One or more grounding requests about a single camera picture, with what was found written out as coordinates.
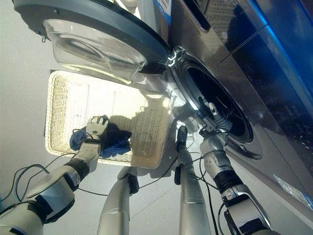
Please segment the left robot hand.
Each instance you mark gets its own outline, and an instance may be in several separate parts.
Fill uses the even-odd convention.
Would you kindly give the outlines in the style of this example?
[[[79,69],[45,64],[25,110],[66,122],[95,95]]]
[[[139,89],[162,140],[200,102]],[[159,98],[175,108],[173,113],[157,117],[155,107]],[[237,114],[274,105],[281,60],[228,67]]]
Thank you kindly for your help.
[[[109,120],[106,116],[93,116],[86,125],[87,139],[101,140],[102,136],[106,132]]]

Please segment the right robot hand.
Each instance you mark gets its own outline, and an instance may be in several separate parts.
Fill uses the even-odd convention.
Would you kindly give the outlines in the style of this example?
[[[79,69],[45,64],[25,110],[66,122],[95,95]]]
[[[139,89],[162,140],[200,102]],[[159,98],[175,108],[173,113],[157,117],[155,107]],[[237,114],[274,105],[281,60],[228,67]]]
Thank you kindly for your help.
[[[201,107],[204,112],[203,121],[209,131],[221,130],[222,132],[228,132],[231,130],[231,121],[220,114],[213,102],[202,102]]]

